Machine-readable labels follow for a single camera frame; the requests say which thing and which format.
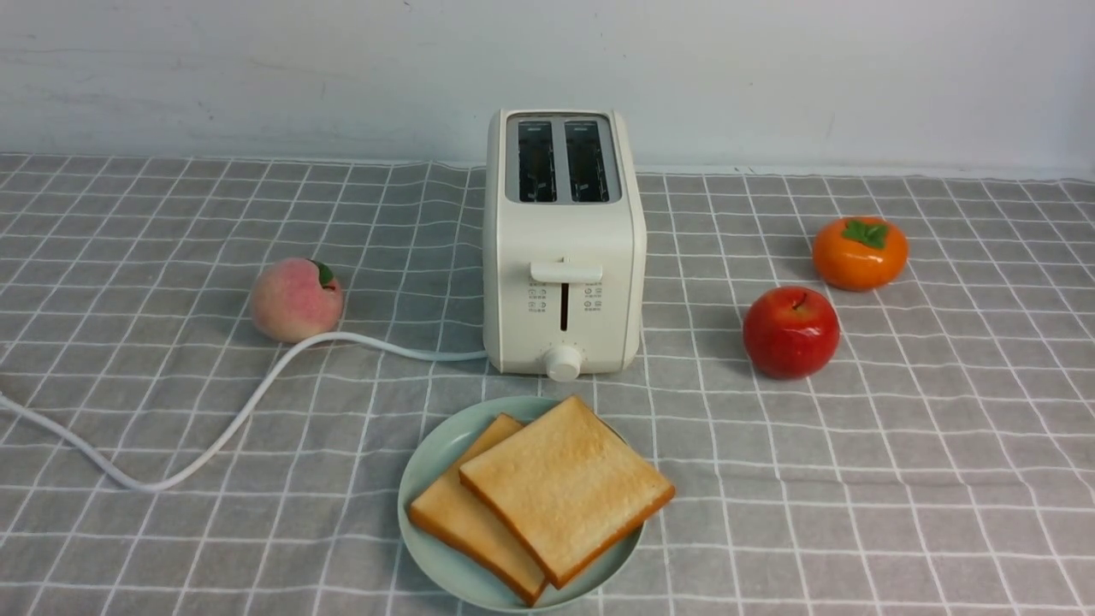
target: toaster top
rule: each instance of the toaster top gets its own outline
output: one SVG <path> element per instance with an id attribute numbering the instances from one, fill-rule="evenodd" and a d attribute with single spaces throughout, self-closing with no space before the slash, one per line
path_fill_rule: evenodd
<path id="1" fill-rule="evenodd" d="M 515 113 L 506 118 L 506 197 L 525 204 L 610 204 L 621 198 L 615 136 L 598 113 Z"/>

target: fake fruit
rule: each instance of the fake fruit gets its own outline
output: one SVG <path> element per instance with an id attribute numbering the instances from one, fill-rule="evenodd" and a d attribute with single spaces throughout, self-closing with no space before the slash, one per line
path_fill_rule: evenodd
<path id="1" fill-rule="evenodd" d="M 251 321 L 278 342 L 297 344 L 338 325 L 343 288 L 330 267 L 311 258 L 278 260 L 251 287 Z"/>
<path id="2" fill-rule="evenodd" d="M 802 286 L 780 286 L 753 301 L 741 324 L 753 367 L 776 380 L 809 376 L 826 367 L 840 345 L 832 303 Z"/>
<path id="3" fill-rule="evenodd" d="M 826 224 L 814 239 L 814 267 L 828 283 L 864 291 L 889 283 L 909 259 L 909 241 L 896 224 L 852 216 Z"/>

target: persimmon leaf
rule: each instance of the persimmon leaf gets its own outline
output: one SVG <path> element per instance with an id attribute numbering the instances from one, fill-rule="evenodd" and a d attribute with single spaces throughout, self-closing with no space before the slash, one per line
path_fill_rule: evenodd
<path id="1" fill-rule="evenodd" d="M 841 236 L 856 241 L 868 247 L 883 249 L 886 247 L 886 235 L 889 233 L 889 224 L 868 224 L 863 220 L 850 218 L 844 224 Z"/>

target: toaster knob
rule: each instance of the toaster knob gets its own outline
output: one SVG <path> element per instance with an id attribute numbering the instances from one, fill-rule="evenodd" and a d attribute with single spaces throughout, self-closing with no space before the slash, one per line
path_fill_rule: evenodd
<path id="1" fill-rule="evenodd" d="M 544 368 L 552 381 L 574 381 L 581 373 L 581 353 L 573 347 L 556 347 L 544 353 Z"/>

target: red apple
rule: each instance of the red apple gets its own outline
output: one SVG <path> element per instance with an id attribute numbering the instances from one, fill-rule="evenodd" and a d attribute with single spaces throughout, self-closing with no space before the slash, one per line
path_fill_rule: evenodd
<path id="1" fill-rule="evenodd" d="M 829 363 L 840 345 L 832 303 L 802 286 L 781 286 L 753 301 L 741 324 L 746 353 L 772 379 L 807 377 Z"/>
<path id="2" fill-rule="evenodd" d="M 342 312 L 342 284 L 330 267 L 311 258 L 283 258 L 251 288 L 255 328 L 279 342 L 326 334 L 338 325 Z"/>

